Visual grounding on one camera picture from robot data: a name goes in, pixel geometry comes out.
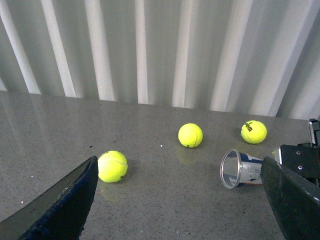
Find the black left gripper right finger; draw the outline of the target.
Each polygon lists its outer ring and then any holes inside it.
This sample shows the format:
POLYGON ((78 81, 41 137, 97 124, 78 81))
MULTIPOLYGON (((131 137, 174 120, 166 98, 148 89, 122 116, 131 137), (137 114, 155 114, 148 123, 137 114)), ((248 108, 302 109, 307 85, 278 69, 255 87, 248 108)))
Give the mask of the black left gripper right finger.
POLYGON ((286 240, 320 238, 320 188, 270 157, 261 179, 268 202, 286 240))

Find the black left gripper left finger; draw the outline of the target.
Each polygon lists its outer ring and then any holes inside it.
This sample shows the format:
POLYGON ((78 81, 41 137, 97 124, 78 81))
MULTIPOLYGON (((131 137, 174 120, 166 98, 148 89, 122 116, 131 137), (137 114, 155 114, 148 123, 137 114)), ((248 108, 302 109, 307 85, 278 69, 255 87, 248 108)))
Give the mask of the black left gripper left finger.
POLYGON ((0 223, 2 240, 78 240, 98 183, 91 156, 25 207, 0 223))

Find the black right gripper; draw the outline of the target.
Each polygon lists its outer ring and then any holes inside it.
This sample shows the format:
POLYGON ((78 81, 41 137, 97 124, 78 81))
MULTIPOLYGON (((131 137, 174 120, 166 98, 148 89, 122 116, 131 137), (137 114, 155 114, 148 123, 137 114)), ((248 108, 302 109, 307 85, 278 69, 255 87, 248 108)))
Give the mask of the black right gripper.
POLYGON ((280 163, 309 182, 320 186, 320 149, 302 145, 281 145, 280 163))

